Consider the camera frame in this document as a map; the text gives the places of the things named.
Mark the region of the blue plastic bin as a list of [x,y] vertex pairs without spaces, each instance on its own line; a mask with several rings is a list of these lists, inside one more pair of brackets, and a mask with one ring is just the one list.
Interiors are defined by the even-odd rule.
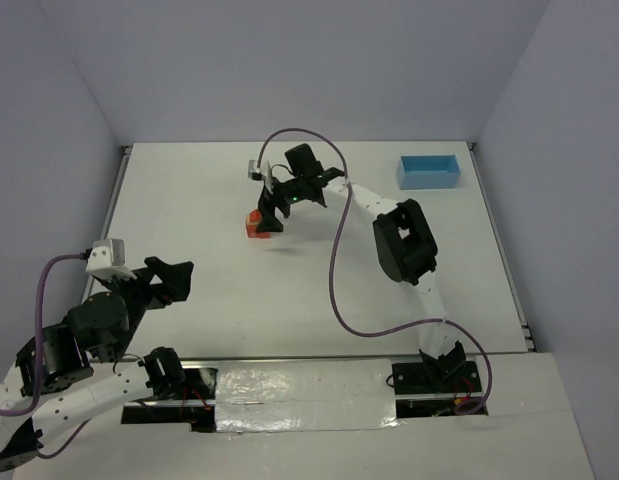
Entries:
[[397,166],[401,190],[453,189],[460,175],[455,155],[401,156]]

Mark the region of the red wedge block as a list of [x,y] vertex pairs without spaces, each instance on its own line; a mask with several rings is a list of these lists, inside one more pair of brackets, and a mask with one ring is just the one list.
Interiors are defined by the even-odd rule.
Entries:
[[259,210],[251,211],[246,218],[246,223],[248,225],[257,225],[262,220],[262,214]]

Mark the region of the plain red cube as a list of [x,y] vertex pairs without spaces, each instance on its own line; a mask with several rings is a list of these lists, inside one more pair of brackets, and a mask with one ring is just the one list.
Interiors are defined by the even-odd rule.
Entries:
[[246,231],[247,231],[247,236],[249,238],[257,238],[258,237],[255,226],[251,226],[251,225],[247,226],[246,227]]

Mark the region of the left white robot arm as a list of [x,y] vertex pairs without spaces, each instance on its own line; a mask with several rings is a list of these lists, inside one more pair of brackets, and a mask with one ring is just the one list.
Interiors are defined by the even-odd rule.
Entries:
[[147,312],[188,298],[193,263],[148,257],[142,268],[130,270],[103,246],[78,258],[104,289],[46,326],[46,279],[65,258],[45,265],[34,336],[0,383],[0,473],[42,457],[42,448],[67,430],[79,432],[92,418],[128,402],[169,399],[185,382],[171,347],[157,347],[124,370],[118,365]]

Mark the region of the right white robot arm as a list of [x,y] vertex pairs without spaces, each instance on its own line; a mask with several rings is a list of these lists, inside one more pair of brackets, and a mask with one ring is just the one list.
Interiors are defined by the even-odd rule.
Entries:
[[[326,191],[342,197],[345,204],[328,267],[329,300],[336,320],[345,331],[359,338],[380,338],[426,325],[428,329],[419,340],[425,381],[438,390],[453,383],[466,362],[466,354],[458,340],[449,344],[444,333],[447,313],[436,282],[438,246],[420,204],[413,199],[402,202],[388,199],[354,184],[345,160],[341,161],[340,168],[324,168],[306,143],[286,151],[285,158],[287,163],[283,167],[291,175],[286,181],[278,180],[273,175],[274,167],[262,159],[249,162],[248,177],[263,184],[258,200],[260,220],[256,232],[270,234],[284,230],[276,211],[287,218],[291,206],[302,201],[326,207]],[[348,325],[342,317],[336,300],[335,266],[352,206],[357,206],[370,220],[381,270],[393,282],[413,287],[426,312],[424,319],[382,331],[363,332]]]

